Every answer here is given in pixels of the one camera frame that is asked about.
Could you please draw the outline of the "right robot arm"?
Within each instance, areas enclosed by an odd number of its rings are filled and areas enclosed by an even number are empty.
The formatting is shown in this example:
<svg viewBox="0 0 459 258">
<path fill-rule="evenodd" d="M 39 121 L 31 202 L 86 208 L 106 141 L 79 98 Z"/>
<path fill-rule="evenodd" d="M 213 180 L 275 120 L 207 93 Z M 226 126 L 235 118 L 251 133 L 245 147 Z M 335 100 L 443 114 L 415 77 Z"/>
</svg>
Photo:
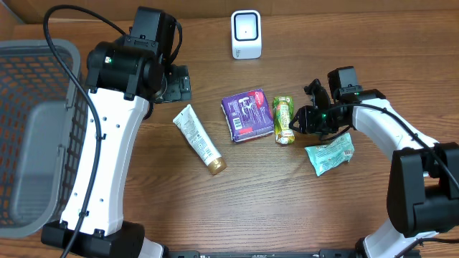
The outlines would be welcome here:
<svg viewBox="0 0 459 258">
<path fill-rule="evenodd" d="M 364 90 L 354 67 L 327 74 L 304 88 L 311 105 L 301 107 L 290 129 L 335 139 L 353 128 L 391 161 L 387 220 L 353 249 L 332 250 L 335 257 L 419 257 L 415 248 L 441 242 L 438 234 L 458 225 L 458 144 L 439 143 L 402 118 L 380 91 Z"/>
</svg>

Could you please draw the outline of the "green yellow snack packet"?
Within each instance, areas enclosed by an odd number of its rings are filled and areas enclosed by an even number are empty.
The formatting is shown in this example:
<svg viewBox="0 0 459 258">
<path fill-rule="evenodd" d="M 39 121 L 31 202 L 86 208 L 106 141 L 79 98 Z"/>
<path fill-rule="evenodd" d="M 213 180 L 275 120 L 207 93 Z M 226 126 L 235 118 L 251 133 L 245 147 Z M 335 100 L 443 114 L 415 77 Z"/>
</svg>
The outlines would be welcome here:
<svg viewBox="0 0 459 258">
<path fill-rule="evenodd" d="M 276 96 L 273 99 L 272 109 L 274 117 L 275 142 L 287 145 L 295 140 L 290 122 L 293 119 L 293 98 L 291 96 Z"/>
</svg>

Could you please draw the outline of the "purple Carefree pad pack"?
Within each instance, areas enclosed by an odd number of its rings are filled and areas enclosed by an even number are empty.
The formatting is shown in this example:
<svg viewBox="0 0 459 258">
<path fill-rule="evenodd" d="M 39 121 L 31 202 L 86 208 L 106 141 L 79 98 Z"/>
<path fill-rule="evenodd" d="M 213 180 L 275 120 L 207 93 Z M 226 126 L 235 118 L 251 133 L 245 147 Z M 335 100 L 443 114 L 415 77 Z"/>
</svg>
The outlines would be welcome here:
<svg viewBox="0 0 459 258">
<path fill-rule="evenodd" d="M 235 143 L 274 132 L 273 114 L 262 89 L 224 97 L 221 107 Z"/>
</svg>

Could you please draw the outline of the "mint green wipes packet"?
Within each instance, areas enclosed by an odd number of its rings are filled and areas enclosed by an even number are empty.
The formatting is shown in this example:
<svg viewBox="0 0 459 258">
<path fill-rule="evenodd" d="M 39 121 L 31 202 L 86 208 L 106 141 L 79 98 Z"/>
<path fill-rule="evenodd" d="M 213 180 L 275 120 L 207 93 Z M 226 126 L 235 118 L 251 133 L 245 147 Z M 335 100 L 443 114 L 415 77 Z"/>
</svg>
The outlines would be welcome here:
<svg viewBox="0 0 459 258">
<path fill-rule="evenodd" d="M 344 133 L 332 143 L 305 147 L 305 150 L 317 176 L 349 162 L 355 151 L 350 133 Z"/>
</svg>

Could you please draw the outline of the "white conditioner tube gold cap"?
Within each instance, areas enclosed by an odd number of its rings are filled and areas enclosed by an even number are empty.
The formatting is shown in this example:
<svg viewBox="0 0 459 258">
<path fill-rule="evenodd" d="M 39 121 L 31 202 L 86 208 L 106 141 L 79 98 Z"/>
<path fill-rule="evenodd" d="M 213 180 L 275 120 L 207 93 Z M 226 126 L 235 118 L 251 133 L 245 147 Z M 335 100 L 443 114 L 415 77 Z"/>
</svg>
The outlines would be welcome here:
<svg viewBox="0 0 459 258">
<path fill-rule="evenodd" d="M 190 104 L 173 119 L 173 122 L 212 175 L 217 175 L 227 167 Z"/>
</svg>

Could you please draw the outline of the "white barcode scanner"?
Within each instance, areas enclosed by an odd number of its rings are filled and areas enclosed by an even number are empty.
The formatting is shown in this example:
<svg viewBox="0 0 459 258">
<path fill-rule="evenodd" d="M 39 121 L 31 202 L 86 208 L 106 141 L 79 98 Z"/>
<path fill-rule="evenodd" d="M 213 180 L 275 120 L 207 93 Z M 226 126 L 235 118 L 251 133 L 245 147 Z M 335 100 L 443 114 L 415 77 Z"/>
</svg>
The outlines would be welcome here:
<svg viewBox="0 0 459 258">
<path fill-rule="evenodd" d="M 231 15 L 232 56 L 257 59 L 262 54 L 261 16 L 256 10 L 239 10 Z"/>
</svg>

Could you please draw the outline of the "grey plastic shopping basket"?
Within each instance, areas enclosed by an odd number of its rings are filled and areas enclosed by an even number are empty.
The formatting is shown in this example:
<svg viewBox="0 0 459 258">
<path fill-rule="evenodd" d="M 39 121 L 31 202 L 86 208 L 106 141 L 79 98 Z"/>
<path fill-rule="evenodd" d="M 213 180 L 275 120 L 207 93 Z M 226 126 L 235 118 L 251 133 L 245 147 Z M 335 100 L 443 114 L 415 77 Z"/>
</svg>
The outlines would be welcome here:
<svg viewBox="0 0 459 258">
<path fill-rule="evenodd" d="M 1 42 L 1 237 L 60 219 L 86 125 L 87 104 L 46 41 Z"/>
</svg>

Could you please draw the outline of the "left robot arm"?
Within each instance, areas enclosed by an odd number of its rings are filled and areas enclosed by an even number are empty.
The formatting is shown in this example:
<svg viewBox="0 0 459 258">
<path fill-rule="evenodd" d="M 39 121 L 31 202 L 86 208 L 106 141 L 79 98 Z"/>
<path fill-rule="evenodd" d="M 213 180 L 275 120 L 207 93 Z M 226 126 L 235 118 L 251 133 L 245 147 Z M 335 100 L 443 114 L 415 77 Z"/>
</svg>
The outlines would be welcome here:
<svg viewBox="0 0 459 258">
<path fill-rule="evenodd" d="M 142 225 L 123 218 L 123 193 L 141 123 L 154 105 L 191 98 L 188 69 L 174 64 L 182 40 L 172 15 L 141 6 L 128 31 L 89 53 L 80 86 L 89 110 L 77 175 L 60 219 L 42 227 L 42 243 L 82 257 L 166 255 Z"/>
</svg>

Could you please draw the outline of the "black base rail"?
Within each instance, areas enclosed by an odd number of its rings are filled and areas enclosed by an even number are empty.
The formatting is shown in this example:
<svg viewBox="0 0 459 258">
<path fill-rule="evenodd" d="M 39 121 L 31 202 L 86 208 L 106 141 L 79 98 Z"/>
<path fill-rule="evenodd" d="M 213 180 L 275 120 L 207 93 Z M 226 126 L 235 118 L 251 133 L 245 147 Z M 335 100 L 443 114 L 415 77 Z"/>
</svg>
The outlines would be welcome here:
<svg viewBox="0 0 459 258">
<path fill-rule="evenodd" d="M 354 249 L 322 249 L 318 252 L 211 252 L 169 251 L 168 258 L 356 258 Z"/>
</svg>

